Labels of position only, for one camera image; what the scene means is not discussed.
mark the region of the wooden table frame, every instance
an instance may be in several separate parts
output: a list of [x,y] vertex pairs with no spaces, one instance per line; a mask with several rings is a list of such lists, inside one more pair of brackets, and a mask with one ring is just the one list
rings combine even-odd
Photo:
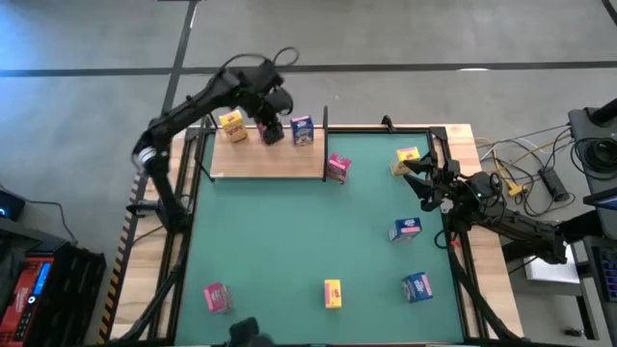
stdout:
[[[360,132],[375,131],[382,133],[389,131],[387,125],[328,125],[327,116],[324,118],[323,125],[317,125],[317,127],[326,127],[333,131],[337,129],[355,129]],[[449,156],[460,162],[462,174],[471,175],[481,170],[473,135],[468,124],[396,125],[396,130],[400,132],[417,132],[420,129],[429,128],[436,129],[435,132],[437,133],[442,133],[441,135],[438,134],[440,136],[433,136],[433,148],[437,149],[440,163],[443,162],[444,156]],[[208,130],[206,128],[206,121],[203,121],[201,127],[191,127],[185,133],[174,138],[170,178],[176,180],[176,187],[180,187],[176,189],[176,196],[179,198],[188,194],[193,200],[197,196],[201,176],[201,162],[199,160],[203,158],[202,154],[205,149],[206,136],[211,131],[216,131],[216,129]],[[191,160],[191,156],[194,156],[194,159],[199,158],[198,161]],[[145,178],[136,176],[133,189],[131,190],[131,201],[140,199],[155,200],[156,192],[151,183],[148,183]],[[149,242],[151,247],[147,251],[142,251],[146,248],[146,245],[138,245],[131,252],[133,240],[137,236],[146,233],[156,224],[155,219],[143,219],[138,224],[135,217],[131,215],[125,216],[121,245],[119,246],[114,275],[103,314],[103,322],[99,330],[99,342],[106,341],[110,336],[120,337],[148,304],[154,289],[169,274],[179,243],[182,240],[182,235],[165,234],[162,231],[161,233],[164,237],[158,235],[157,237],[150,236],[148,238],[151,238]],[[461,243],[470,252],[462,252],[461,249],[457,249],[456,254],[458,258],[464,267],[468,269],[474,283],[476,283],[481,294],[497,316],[510,331],[522,336],[523,330],[498,236],[485,228],[474,227],[469,232],[468,237],[467,239],[464,237]],[[129,262],[129,257],[136,258],[136,260]],[[161,259],[158,267],[156,266],[157,259],[155,258]],[[148,275],[140,275],[144,272],[148,272]],[[154,280],[155,273],[158,273],[157,280]],[[143,288],[143,284],[146,281],[151,290]],[[156,339],[161,344],[174,342],[182,284],[183,281],[181,280],[174,287],[159,314],[150,324],[148,335],[145,334],[143,337],[152,339],[152,342],[155,341],[153,339]],[[469,295],[465,289],[460,287],[458,282],[455,290],[459,298],[460,305],[458,311],[461,314],[465,338],[495,338],[495,333],[490,328],[487,328],[482,319],[477,316],[477,310],[471,302]],[[166,328],[166,331],[159,333],[160,328]]]

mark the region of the green mat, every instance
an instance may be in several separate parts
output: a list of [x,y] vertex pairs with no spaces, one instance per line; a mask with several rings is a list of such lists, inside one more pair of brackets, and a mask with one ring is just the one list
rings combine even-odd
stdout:
[[[426,153],[426,136],[329,139],[331,152],[353,160],[344,185],[201,180],[177,345],[223,343],[229,326],[250,316],[276,343],[463,340],[447,253],[433,243],[440,212],[421,211],[403,178],[389,172],[398,148]],[[394,220],[411,217],[420,217],[421,234],[391,244]],[[422,271],[434,297],[409,304],[400,281]],[[325,279],[341,281],[342,308],[324,308]],[[227,314],[208,311],[203,289],[215,281],[229,287],[235,309]]]

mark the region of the concrete floor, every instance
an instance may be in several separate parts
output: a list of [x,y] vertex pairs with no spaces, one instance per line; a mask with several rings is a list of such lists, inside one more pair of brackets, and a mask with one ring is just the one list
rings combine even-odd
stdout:
[[[0,70],[171,67],[187,8],[154,0],[0,0]],[[237,53],[273,55],[286,45],[301,50],[302,65],[617,61],[617,27],[600,0],[209,0],[198,4],[183,64],[214,67]],[[375,123],[388,114],[400,123],[470,123],[476,136],[492,140],[565,124],[569,110],[603,105],[617,90],[611,68],[285,77],[295,115],[319,118],[329,105],[332,123]],[[134,173],[129,152],[160,113],[169,80],[0,78],[0,146],[7,148],[0,182],[31,199],[61,202],[80,244],[113,259]],[[176,100],[206,80],[182,76]],[[555,135],[529,140],[543,144]],[[502,154],[520,152],[507,147]],[[532,160],[523,166],[537,171]],[[588,194],[566,155],[557,169],[579,199]],[[532,203],[547,201],[537,188]],[[578,201],[546,219],[586,210]],[[29,206],[24,222],[65,235],[53,208]],[[513,285],[527,337],[610,345],[605,328],[600,341],[561,335],[580,327],[573,298],[539,293],[523,272]]]

